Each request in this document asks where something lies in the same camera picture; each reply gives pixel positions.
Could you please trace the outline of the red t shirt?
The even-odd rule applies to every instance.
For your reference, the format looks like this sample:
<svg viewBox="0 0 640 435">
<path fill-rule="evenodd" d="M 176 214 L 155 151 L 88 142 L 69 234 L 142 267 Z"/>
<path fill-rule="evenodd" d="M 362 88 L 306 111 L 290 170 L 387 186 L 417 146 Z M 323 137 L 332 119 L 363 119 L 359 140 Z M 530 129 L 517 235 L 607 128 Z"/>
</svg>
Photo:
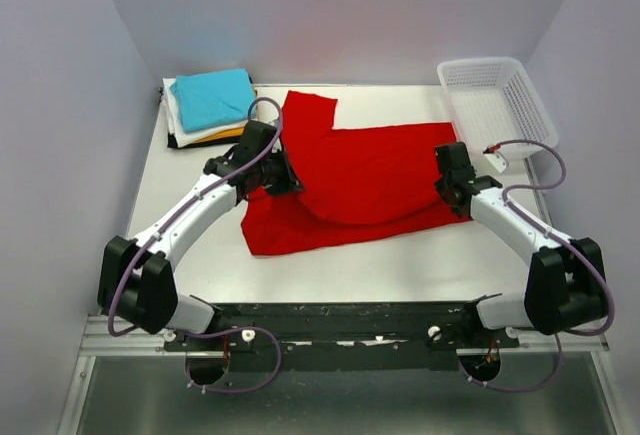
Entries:
<svg viewBox="0 0 640 435">
<path fill-rule="evenodd" d="M 458 223 L 435 189 L 449 122 L 338 129 L 338 102 L 291 91 L 282 139 L 300 192 L 248 198 L 241 230 L 254 256 L 380 240 Z"/>
</svg>

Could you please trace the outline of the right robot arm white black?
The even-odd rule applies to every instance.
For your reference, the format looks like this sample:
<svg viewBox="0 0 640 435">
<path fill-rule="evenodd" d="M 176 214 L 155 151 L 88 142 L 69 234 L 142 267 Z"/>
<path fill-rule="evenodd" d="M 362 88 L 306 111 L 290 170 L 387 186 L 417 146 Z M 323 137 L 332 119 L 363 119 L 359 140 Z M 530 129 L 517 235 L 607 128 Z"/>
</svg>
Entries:
<svg viewBox="0 0 640 435">
<path fill-rule="evenodd" d="M 510 197 L 489 175 L 477 175 L 462 142 L 435 149 L 435 188 L 459 218 L 472 219 L 506 243 L 528 266 L 523 293 L 483 296 L 467 303 L 460 334 L 480 347 L 508 327 L 544 335 L 597 336 L 613 324 L 615 303 L 600 246 L 555 230 Z"/>
</svg>

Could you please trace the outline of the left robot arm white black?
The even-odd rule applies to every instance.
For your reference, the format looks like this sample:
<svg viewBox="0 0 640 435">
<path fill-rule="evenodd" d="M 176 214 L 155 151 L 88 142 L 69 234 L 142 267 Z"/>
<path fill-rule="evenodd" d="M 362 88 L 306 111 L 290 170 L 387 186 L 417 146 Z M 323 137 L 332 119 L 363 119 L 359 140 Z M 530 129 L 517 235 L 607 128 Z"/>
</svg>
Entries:
<svg viewBox="0 0 640 435">
<path fill-rule="evenodd" d="M 239 142 L 207 161 L 195 186 L 161 219 L 131 239 L 112 238 L 103 254 L 97 301 L 108 316 L 131 330 L 156 334 L 163 329 L 187 332 L 201 350 L 214 348 L 222 335 L 213 306 L 179 293 L 174 271 L 190 248 L 219 218 L 234 210 L 251 192 L 272 195 L 300 187 L 283 149 L 275 149 L 282 129 L 251 121 Z"/>
</svg>

